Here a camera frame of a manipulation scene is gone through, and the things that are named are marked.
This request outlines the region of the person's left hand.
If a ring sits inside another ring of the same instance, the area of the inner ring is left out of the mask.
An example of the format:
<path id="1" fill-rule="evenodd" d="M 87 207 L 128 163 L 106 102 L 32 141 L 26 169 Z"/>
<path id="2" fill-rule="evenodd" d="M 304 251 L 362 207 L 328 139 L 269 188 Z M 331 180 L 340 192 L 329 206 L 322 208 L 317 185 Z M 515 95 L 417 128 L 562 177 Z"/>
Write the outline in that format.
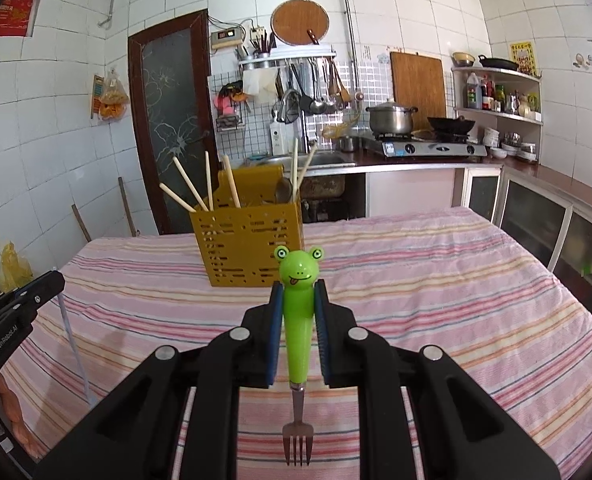
<path id="1" fill-rule="evenodd" d="M 2 408 L 6 417 L 10 420 L 12 433 L 19 444 L 32 458 L 40 457 L 40 450 L 36 439 L 28 430 L 23 419 L 22 409 L 20 408 L 18 397 L 8 388 L 4 377 L 0 374 L 0 398 Z"/>

